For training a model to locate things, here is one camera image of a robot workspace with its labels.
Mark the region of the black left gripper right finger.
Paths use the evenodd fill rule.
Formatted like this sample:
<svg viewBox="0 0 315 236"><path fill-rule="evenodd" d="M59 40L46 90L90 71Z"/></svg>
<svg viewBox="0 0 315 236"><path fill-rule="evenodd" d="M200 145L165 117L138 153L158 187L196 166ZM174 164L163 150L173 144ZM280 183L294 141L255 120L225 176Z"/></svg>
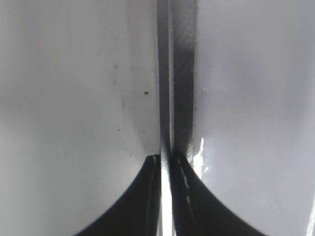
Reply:
<svg viewBox="0 0 315 236"><path fill-rule="evenodd" d="M178 236L262 236L220 202L179 150L169 161L175 231Z"/></svg>

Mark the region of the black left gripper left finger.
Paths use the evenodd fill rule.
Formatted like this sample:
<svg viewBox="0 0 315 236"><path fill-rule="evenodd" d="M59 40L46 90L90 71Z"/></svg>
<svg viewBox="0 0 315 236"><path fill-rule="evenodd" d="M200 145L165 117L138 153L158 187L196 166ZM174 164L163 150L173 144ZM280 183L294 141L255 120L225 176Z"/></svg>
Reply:
<svg viewBox="0 0 315 236"><path fill-rule="evenodd" d="M160 155L146 157L122 196L78 236L155 236L161 193Z"/></svg>

